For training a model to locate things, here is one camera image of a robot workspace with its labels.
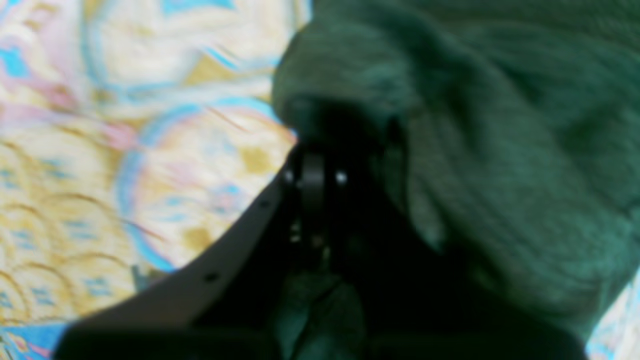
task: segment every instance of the bed sheet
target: bed sheet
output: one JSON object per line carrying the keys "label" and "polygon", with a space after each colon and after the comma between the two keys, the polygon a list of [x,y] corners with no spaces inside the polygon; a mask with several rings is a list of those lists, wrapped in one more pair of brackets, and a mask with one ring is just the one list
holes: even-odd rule
{"label": "bed sheet", "polygon": [[[214,242],[294,136],[270,76],[309,0],[0,0],[0,360]],[[640,283],[589,343],[637,359]]]}

